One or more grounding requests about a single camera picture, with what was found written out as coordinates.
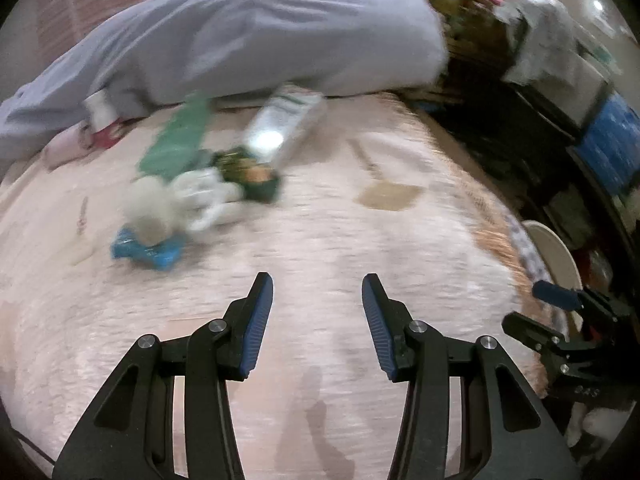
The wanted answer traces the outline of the blue tissue pack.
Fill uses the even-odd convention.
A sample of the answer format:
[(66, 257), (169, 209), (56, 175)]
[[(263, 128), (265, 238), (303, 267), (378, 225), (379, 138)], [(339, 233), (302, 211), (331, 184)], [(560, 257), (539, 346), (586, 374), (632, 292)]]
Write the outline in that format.
[(154, 246), (142, 245), (130, 229), (122, 228), (111, 244), (113, 259), (128, 259), (159, 271), (169, 271), (180, 260), (186, 242), (179, 235)]

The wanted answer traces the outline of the white plastic wrapper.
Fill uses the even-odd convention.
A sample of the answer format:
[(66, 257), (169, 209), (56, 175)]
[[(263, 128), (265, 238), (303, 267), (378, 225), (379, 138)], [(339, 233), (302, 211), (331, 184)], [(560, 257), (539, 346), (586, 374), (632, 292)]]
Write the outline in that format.
[(225, 181), (216, 168), (179, 174), (169, 189), (180, 229), (192, 240), (208, 240), (220, 226), (243, 218), (244, 188)]

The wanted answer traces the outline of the dark green snack packet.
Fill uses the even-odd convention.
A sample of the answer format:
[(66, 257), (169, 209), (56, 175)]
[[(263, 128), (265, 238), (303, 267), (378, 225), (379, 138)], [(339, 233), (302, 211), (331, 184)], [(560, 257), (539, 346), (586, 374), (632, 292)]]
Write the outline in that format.
[(212, 163), (225, 181), (243, 189), (246, 200), (272, 204), (277, 199), (280, 174), (268, 164), (258, 162), (245, 148), (215, 152)]

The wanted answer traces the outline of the green towel cloth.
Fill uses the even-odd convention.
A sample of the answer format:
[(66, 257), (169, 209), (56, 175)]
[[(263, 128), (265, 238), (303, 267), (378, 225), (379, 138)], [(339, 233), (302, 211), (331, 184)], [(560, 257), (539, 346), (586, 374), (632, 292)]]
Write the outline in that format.
[(189, 171), (201, 151), (209, 115), (208, 99), (199, 94), (189, 96), (171, 115), (138, 163), (140, 174), (170, 182)]

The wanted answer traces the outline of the green white medicine box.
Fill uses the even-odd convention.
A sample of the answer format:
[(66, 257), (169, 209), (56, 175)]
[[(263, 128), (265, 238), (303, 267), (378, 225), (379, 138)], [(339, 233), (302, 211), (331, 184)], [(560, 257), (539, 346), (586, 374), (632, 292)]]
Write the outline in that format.
[(241, 148), (260, 164), (284, 167), (314, 130), (326, 97), (295, 84), (277, 88), (244, 130)]

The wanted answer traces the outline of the cream round trash bin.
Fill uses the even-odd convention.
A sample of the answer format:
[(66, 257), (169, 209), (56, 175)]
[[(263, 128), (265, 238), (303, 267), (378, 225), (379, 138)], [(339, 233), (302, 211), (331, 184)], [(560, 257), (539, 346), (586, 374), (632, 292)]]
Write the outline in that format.
[(524, 220), (522, 225), (544, 260), (552, 277), (551, 283), (570, 289), (582, 288), (573, 256), (555, 232), (534, 220)]

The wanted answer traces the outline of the grey striped blanket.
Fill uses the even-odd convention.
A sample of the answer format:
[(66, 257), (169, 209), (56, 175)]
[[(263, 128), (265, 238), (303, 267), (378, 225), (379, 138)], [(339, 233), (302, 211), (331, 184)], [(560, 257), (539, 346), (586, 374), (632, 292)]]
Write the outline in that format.
[(508, 214), (506, 216), (506, 225), (508, 226), (510, 241), (516, 251), (518, 261), (521, 263), (529, 281), (533, 284), (538, 281), (551, 283), (551, 274), (521, 222)]

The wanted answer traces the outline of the blue tissue package stack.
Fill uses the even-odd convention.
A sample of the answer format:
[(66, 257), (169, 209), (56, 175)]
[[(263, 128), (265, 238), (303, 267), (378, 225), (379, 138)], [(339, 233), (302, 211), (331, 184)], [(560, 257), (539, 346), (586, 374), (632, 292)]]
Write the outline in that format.
[(613, 92), (589, 125), (576, 148), (606, 192), (620, 195), (639, 171), (639, 116)]

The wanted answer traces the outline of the pink quilted bedspread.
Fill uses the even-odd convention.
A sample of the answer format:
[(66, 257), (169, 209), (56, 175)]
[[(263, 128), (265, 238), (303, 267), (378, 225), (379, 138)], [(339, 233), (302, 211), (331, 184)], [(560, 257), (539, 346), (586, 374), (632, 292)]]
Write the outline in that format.
[(141, 335), (192, 333), (273, 278), (254, 372), (229, 387), (251, 479), (383, 479), (405, 387), (378, 365), (360, 300), (388, 294), (442, 334), (501, 337), (520, 311), (550, 323), (498, 200), (391, 96), (332, 100), (271, 205), (190, 245), (169, 271), (111, 256), (122, 199), (168, 110), (108, 151), (1, 188), (1, 397), (12, 425), (51, 457)]

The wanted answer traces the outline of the white crumpled plastic bag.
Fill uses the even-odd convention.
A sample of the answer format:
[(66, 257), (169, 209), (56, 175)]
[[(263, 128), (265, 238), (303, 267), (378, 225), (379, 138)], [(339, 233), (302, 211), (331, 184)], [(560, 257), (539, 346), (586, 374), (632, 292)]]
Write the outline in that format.
[(502, 80), (528, 86), (552, 79), (574, 87), (580, 49), (588, 44), (586, 30), (559, 0), (502, 0), (495, 18), (506, 26), (513, 64)]

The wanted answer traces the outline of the pink rolled pouch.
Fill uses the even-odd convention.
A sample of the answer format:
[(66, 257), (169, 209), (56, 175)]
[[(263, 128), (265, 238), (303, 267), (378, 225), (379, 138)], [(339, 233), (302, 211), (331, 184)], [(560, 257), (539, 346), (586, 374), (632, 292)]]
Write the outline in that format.
[(47, 170), (55, 170), (81, 159), (93, 151), (93, 131), (86, 122), (58, 133), (42, 150), (41, 158)]

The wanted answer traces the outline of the white pink-label bottle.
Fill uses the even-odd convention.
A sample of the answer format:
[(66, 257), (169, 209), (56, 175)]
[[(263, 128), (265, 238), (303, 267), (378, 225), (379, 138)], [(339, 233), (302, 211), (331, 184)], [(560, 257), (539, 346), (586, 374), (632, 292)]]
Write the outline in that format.
[(111, 103), (107, 92), (101, 89), (84, 101), (88, 122), (92, 130), (93, 144), (101, 150), (108, 150), (125, 135), (122, 118)]

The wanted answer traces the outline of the grey-blue duvet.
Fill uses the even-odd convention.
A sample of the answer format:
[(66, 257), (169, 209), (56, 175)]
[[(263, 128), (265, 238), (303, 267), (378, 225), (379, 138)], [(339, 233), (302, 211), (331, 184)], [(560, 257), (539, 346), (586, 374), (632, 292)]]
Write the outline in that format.
[(444, 70), (427, 0), (146, 0), (55, 60), (1, 107), (1, 162), (41, 151), (105, 90), (136, 119), (198, 92), (265, 96), (292, 82), (326, 96), (421, 87)]

